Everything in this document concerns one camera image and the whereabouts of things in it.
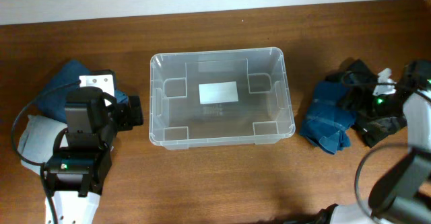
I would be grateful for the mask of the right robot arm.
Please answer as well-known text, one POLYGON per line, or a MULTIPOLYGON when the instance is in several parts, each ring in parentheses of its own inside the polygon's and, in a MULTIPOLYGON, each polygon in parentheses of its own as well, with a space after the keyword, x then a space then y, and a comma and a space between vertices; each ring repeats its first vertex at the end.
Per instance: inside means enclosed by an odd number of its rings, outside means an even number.
POLYGON ((420 187, 430 180, 430 61, 412 61, 397 82, 390 69, 374 74, 361 60, 326 76, 314 90, 300 134, 334 154, 349 145, 345 133, 349 128, 371 148, 356 170, 356 203, 322 209, 313 223, 429 223, 430 196, 420 187), (403 128, 408 129, 408 154, 363 201, 359 179, 364 164, 385 149, 380 141, 403 128))

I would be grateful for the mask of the teal taped garment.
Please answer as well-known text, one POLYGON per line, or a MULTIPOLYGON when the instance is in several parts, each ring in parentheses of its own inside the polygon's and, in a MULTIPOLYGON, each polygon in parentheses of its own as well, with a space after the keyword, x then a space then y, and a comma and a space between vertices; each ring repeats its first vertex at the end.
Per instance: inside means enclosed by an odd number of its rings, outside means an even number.
POLYGON ((337 105, 347 92, 341 83, 319 82, 301 124, 300 136, 331 155, 351 146, 346 131, 354 125, 356 112, 337 105))

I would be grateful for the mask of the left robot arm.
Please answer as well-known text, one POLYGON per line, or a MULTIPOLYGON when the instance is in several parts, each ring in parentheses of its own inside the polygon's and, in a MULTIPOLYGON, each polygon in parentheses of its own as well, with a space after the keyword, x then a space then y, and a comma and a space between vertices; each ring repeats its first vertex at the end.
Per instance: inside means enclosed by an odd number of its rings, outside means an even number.
POLYGON ((92 222, 112 166, 114 139, 143 124, 139 96, 130 96, 125 103, 115 98, 113 71, 92 71, 77 84, 65 98, 67 126, 40 167, 46 223, 92 222))

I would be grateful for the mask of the small black taped garment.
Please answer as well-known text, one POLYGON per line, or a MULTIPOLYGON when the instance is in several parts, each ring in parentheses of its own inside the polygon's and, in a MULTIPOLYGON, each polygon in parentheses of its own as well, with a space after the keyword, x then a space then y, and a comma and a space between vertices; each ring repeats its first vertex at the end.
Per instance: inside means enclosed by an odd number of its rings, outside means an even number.
POLYGON ((347 93, 372 95, 373 85, 376 83, 377 76, 368 68, 367 64, 360 60, 354 60, 344 70, 338 70, 326 76, 323 82, 323 91, 330 94, 344 96, 347 93))

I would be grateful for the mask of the large black taped garment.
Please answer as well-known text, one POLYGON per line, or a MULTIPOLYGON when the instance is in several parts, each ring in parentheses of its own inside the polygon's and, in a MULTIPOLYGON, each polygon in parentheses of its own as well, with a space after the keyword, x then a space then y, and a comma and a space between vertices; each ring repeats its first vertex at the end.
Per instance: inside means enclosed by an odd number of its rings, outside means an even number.
POLYGON ((356 106, 356 121, 352 128, 359 134, 362 141, 369 147, 374 147, 377 143, 389 135, 394 135, 407 126, 404 115, 401 116, 367 116, 365 113, 365 100, 370 94, 360 97, 356 106))

